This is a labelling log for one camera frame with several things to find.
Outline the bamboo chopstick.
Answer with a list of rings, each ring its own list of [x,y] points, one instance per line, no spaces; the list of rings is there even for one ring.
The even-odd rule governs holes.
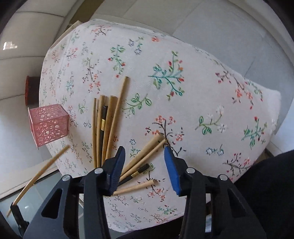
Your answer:
[[[139,168],[141,168],[146,161],[148,161],[151,156],[153,156],[160,148],[163,147],[166,140],[163,138],[146,156],[143,157],[137,164],[135,164],[129,171],[127,171],[123,176],[120,176],[119,182],[121,182],[123,179],[125,179],[127,176],[131,175],[132,173],[136,172]]]
[[[112,125],[111,125],[111,130],[110,130],[110,134],[109,134],[109,141],[108,141],[108,146],[107,146],[107,151],[106,151],[106,159],[109,159],[111,157],[111,151],[112,151],[112,145],[113,145],[112,140],[113,140],[116,128],[117,128],[117,123],[118,123],[119,114],[120,114],[120,108],[121,108],[123,96],[124,96],[124,93],[125,93],[125,90],[126,90],[126,87],[127,87],[129,80],[130,80],[130,78],[126,76],[124,78],[124,81],[121,86],[121,91],[120,91],[120,95],[117,100],[116,108],[114,111],[114,117],[113,117],[113,121],[112,121]]]
[[[161,133],[157,133],[144,147],[137,153],[137,155],[124,166],[121,175],[123,176],[127,171],[129,171],[135,164],[137,164],[144,156],[146,156],[161,140],[163,136]]]
[[[97,110],[97,130],[96,130],[97,167],[101,167],[100,131],[101,131],[101,124],[102,124],[102,111],[103,111],[104,101],[105,101],[105,96],[100,95],[98,110]]]
[[[41,157],[50,156],[50,158],[24,170],[14,169],[12,172],[1,176],[1,199],[20,190],[21,192],[12,203],[13,205],[17,205],[23,196],[40,178],[57,170],[55,161],[69,148],[69,145],[65,145],[55,154],[51,154],[46,146],[42,146],[38,150],[41,153]]]
[[[136,191],[136,190],[139,190],[139,189],[142,189],[142,188],[146,188],[148,186],[154,185],[156,182],[157,181],[154,180],[154,179],[149,180],[149,181],[146,181],[146,182],[141,183],[141,184],[137,184],[137,185],[129,187],[129,188],[124,188],[124,189],[121,189],[121,190],[117,190],[117,191],[113,192],[113,195],[124,194],[124,193],[128,193],[128,192]]]
[[[104,163],[106,160],[106,151],[107,151],[109,134],[110,134],[111,124],[113,119],[113,111],[115,110],[116,103],[117,103],[117,97],[110,96],[109,102],[108,102],[107,114],[106,114],[105,127],[104,127],[102,163]]]
[[[93,162],[94,168],[97,167],[97,155],[96,155],[96,101],[94,98],[92,109],[92,145],[93,145]]]

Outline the black chopstick gold band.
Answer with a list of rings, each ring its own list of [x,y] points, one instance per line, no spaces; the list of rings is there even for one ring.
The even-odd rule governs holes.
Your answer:
[[[125,179],[123,179],[121,182],[119,182],[118,183],[118,186],[121,186],[121,185],[127,183],[128,181],[130,181],[131,179],[137,177],[138,175],[140,175],[141,173],[143,173],[144,171],[146,171],[149,167],[150,167],[149,164],[145,164],[144,166],[142,166],[141,168],[139,168],[136,172],[132,173],[131,175],[129,175]]]
[[[102,165],[102,150],[103,150],[103,140],[104,140],[104,131],[105,131],[105,122],[106,122],[107,110],[108,110],[108,106],[103,106],[103,108],[102,108],[102,118],[101,118],[101,127],[100,127],[100,141],[99,141],[100,165]]]

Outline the pink perforated utensil holder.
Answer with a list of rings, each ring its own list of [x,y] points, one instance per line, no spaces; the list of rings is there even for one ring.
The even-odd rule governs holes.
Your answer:
[[[69,114],[60,104],[28,108],[28,118],[37,148],[68,135]]]

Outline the floral tablecloth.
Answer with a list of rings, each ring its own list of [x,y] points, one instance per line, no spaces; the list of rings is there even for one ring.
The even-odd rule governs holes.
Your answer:
[[[39,103],[60,104],[69,133],[49,143],[61,174],[94,168],[93,101],[122,99],[112,151],[129,162],[156,135],[204,175],[238,180],[276,129],[281,94],[244,78],[213,55],[168,35],[100,19],[79,25],[43,61]]]

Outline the brown trash bin red liner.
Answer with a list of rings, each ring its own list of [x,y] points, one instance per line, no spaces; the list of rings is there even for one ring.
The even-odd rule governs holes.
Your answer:
[[[40,77],[27,76],[25,81],[25,105],[34,105],[39,101]]]

